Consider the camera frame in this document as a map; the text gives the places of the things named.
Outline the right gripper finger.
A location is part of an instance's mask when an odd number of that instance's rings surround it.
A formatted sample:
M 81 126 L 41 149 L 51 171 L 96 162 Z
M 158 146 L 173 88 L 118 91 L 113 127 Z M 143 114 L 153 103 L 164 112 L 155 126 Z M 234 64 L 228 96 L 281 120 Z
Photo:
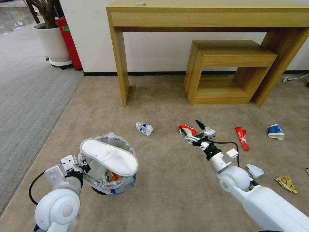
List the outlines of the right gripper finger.
M 194 128 L 180 128 L 180 134 L 184 138 L 184 141 L 193 146 L 200 146 L 200 139 L 195 137 L 198 131 Z
M 202 122 L 200 122 L 199 120 L 196 120 L 197 125 L 199 126 L 199 128 L 202 130 L 203 134 L 205 137 L 215 137 L 216 136 L 216 131 L 206 127 Z

